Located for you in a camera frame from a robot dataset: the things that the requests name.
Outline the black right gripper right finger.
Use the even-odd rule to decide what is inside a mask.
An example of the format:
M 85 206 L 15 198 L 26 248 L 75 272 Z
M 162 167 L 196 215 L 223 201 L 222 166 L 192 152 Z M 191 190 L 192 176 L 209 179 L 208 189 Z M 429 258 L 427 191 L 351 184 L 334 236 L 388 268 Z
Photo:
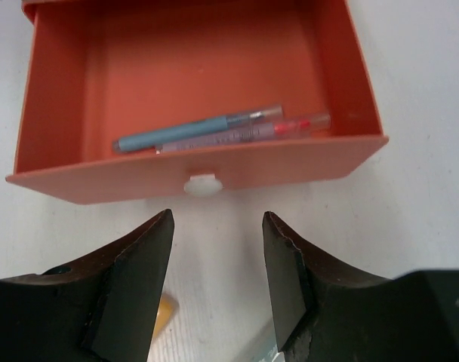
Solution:
M 353 267 L 263 216 L 276 345 L 287 361 L 459 361 L 459 270 L 395 279 Z

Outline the blue clear pen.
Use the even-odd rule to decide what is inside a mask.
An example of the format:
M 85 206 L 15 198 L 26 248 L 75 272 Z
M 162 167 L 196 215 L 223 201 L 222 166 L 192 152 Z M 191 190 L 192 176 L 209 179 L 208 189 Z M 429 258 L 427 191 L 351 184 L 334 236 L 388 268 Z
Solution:
M 121 137 L 112 142 L 112 150 L 118 154 L 138 152 L 164 143 L 247 127 L 258 122 L 279 118 L 282 115 L 282 106 L 274 105 L 263 109 L 204 118 L 199 121 Z

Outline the orange cap highlighter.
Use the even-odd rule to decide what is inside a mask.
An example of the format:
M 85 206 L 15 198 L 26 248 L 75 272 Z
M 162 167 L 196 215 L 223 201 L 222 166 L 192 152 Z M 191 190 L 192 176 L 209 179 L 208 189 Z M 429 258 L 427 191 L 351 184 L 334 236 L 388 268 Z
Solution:
M 177 310 L 177 302 L 168 294 L 161 296 L 152 337 L 156 339 L 167 327 Z

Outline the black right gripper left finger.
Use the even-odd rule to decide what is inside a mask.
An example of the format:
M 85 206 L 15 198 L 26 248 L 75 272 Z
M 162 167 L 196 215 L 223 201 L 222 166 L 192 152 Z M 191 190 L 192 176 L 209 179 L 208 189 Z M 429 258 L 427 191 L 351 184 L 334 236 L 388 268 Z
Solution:
M 0 361 L 145 361 L 173 236 L 163 210 L 78 259 L 0 279 Z

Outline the pink clear pen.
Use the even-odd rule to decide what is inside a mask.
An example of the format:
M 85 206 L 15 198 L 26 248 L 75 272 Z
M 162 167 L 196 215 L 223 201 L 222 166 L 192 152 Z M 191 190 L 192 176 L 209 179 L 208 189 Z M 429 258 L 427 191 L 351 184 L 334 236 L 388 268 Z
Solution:
M 255 123 L 251 126 L 165 143 L 156 146 L 156 153 L 182 152 L 191 149 L 228 146 L 239 143 L 298 139 L 321 130 L 327 130 L 330 126 L 331 116 L 329 113 L 281 118 L 275 121 Z

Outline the red drawer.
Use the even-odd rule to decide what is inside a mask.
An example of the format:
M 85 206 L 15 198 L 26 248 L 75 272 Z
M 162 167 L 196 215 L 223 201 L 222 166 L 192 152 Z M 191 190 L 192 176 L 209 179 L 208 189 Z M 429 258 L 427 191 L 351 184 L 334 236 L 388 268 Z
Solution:
M 345 1 L 24 1 L 32 49 L 7 180 L 75 204 L 337 179 L 387 144 Z M 133 133 L 280 105 L 295 140 L 120 155 Z

